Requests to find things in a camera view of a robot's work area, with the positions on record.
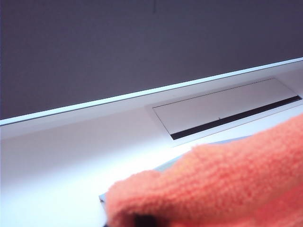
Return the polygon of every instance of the orange cloth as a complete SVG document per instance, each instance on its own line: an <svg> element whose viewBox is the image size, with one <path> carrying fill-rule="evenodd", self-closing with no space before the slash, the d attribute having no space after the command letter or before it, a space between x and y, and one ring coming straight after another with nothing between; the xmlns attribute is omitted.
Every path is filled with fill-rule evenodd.
<svg viewBox="0 0 303 227"><path fill-rule="evenodd" d="M163 227L303 227L303 114L117 182L106 205L110 227L133 227L134 214Z"/></svg>

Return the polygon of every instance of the microfiber cloth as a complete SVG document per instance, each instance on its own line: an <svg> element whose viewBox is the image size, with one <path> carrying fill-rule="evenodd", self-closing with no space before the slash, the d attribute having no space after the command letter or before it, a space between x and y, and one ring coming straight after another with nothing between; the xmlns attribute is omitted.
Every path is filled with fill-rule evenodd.
<svg viewBox="0 0 303 227"><path fill-rule="evenodd" d="M157 227L303 227L303 114L117 182L106 210L110 227L134 227L137 215Z"/></svg>

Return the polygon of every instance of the gray wall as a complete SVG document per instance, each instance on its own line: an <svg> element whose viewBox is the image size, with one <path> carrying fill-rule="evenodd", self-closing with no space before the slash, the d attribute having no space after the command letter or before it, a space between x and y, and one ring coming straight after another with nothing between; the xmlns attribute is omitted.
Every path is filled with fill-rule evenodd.
<svg viewBox="0 0 303 227"><path fill-rule="evenodd" d="M1 4L1 119L303 56L301 0Z"/></svg>

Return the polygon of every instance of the black slot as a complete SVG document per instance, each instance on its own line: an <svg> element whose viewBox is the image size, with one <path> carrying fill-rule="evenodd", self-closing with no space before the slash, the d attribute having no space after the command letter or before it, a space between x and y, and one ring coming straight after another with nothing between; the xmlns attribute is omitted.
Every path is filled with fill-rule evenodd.
<svg viewBox="0 0 303 227"><path fill-rule="evenodd" d="M259 114L261 112L271 110L271 109L277 108L279 106L283 106L283 105L293 103L293 102L296 102L296 101L299 101L299 100L302 100L302 98L299 97L299 96L294 96L294 97L287 98L287 99L284 99L284 100L281 100L281 101L278 101L278 102L275 102L275 103L271 103L271 104L268 104L268 105L258 107L256 109L248 110L248 111L245 111L245 112L242 112L242 113L239 113L239 114L235 114L235 115L232 115L232 116L229 116L229 117L225 117L225 118L213 121L213 122L202 124L202 125L196 126L194 128L191 128L191 129L186 129L186 130L183 130L183 131L179 131L179 132L171 134L170 136L173 138L173 140L177 140L177 139L180 139L180 138L185 137L185 136L189 136L189 135L197 133L197 132L201 132L201 131L211 129L211 128L214 128L214 127L217 127L217 126L220 126L220 125L223 125L223 124L227 124L227 123L230 123L230 122L233 122L233 121L245 118L245 117L249 117L249 116L252 116L252 115L255 115L255 114Z"/></svg>

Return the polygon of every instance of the white surface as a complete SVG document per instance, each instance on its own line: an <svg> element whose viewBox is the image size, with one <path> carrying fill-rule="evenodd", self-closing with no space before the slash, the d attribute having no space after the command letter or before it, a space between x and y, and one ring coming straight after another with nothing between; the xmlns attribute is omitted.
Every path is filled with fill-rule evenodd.
<svg viewBox="0 0 303 227"><path fill-rule="evenodd" d="M176 88L180 88L180 87L186 87L186 86L190 86L190 85L194 85L194 84L208 82L208 81L215 80L215 79L222 79L225 77L239 75L242 73L253 72L253 71L257 71L257 70L262 70L262 69L266 69L266 68L270 68L270 67L276 67L276 66L299 62L299 61L303 61L303 58L296 58L296 59L291 59L291 60L287 60L287 61L275 62L275 63L268 64L268 65L262 65L262 66L257 66L257 67L253 67L253 68L249 68L249 69L228 72L228 73L224 73L224 74L220 74L220 75L216 75L216 76L212 76L212 77L187 81L184 83L173 84L173 85L158 87L158 88L149 89L149 90L145 90L145 91L139 91L139 92L134 92L134 93L130 93L130 94L100 99L100 100L96 100L96 101L60 107L60 108L56 108L53 110L41 111L41 112L37 112L37 113L33 113L33 114L31 113L31 114L27 114L27 115L23 115L23 116L18 116L18 117L12 117L12 118L8 118L8 119L0 120L0 125L11 124L11 123L20 122L20 121L26 121L26 120L34 119L34 118L38 118L38 117L49 116L52 114L64 113L67 111L73 111L73 110L92 107L92 106L96 106L96 105L102 105L102 104L106 104L106 103L134 98L134 97L138 97L138 96L149 95L149 94L153 94L153 93L157 93L157 92L176 89Z"/></svg>
<svg viewBox="0 0 303 227"><path fill-rule="evenodd" d="M297 96L269 79L154 108L170 134Z"/></svg>
<svg viewBox="0 0 303 227"><path fill-rule="evenodd" d="M297 62L2 126L1 227L102 226L98 195L115 181L155 168L197 143L251 135L303 113L303 105L289 106L203 138L196 133L173 141L152 107L269 78L303 96L302 75Z"/></svg>

